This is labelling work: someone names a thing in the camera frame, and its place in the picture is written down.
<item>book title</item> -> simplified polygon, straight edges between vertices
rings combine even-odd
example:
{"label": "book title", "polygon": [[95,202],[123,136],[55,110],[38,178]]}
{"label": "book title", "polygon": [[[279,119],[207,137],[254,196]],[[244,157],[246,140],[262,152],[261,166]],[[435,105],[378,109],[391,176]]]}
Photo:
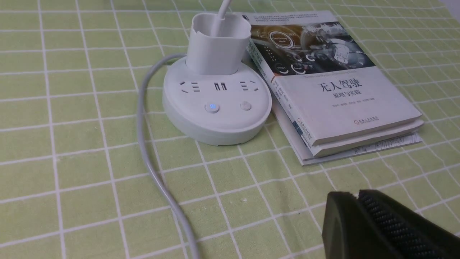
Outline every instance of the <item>book title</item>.
{"label": "book title", "polygon": [[361,94],[358,89],[355,89],[360,86],[362,85],[355,78],[339,80],[339,82],[319,83],[319,87],[323,92],[334,92],[333,95],[335,98]]}

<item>table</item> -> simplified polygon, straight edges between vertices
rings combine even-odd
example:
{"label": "table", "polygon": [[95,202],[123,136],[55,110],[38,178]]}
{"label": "table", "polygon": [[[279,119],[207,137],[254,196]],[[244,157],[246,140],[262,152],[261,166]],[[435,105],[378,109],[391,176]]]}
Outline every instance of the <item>table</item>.
{"label": "table", "polygon": [[[185,52],[217,0],[0,2],[0,258],[190,258],[140,157],[149,66]],[[234,0],[232,11],[331,10],[419,108],[423,143],[301,167],[275,118],[212,147],[148,89],[146,137],[204,258],[321,259],[326,195],[376,188],[460,235],[460,24],[437,0]]]}

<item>charger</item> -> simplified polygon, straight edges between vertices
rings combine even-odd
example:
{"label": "charger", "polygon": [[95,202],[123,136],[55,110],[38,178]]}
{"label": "charger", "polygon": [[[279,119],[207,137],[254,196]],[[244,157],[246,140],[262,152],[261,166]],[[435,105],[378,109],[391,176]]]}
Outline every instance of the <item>charger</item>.
{"label": "charger", "polygon": [[145,92],[152,76],[166,62],[162,102],[167,117],[185,135],[209,145],[234,145],[254,138],[271,111],[271,94],[263,78],[242,63],[251,25],[227,13],[224,0],[217,14],[192,19],[187,54],[162,58],[146,74],[138,96],[137,135],[142,158],[155,184],[182,224],[193,259],[200,258],[195,235],[174,197],[156,174],[143,133]]}

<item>book stack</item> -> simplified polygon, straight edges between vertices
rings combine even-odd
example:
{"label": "book stack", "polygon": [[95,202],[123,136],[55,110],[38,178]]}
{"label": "book stack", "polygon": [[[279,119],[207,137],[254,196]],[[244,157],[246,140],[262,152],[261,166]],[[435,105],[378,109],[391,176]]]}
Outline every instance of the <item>book stack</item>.
{"label": "book stack", "polygon": [[421,113],[330,11],[240,13],[248,56],[301,164],[420,142]]}

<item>round power strip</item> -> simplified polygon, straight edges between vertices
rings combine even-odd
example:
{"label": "round power strip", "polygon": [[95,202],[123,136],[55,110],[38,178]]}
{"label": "round power strip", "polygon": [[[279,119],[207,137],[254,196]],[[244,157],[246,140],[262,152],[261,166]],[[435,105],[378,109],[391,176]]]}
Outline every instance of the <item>round power strip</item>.
{"label": "round power strip", "polygon": [[162,101],[172,124],[213,146],[254,138],[271,110],[265,81],[243,63],[231,75],[203,76],[189,70],[185,61],[174,62],[165,75]]}

